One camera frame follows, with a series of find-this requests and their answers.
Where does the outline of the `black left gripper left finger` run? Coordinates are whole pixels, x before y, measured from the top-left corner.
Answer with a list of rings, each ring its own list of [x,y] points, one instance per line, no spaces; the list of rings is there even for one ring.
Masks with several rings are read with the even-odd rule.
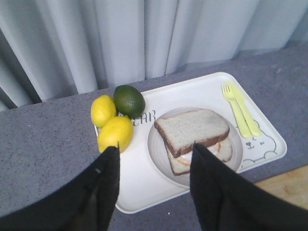
[[[2,231],[106,231],[119,194],[120,152],[108,147],[65,186],[0,219]]]

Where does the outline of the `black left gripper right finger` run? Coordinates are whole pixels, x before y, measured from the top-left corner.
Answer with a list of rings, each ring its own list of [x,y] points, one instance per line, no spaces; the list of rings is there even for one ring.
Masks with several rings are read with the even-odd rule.
[[[204,231],[306,231],[308,212],[248,182],[193,145],[190,191]]]

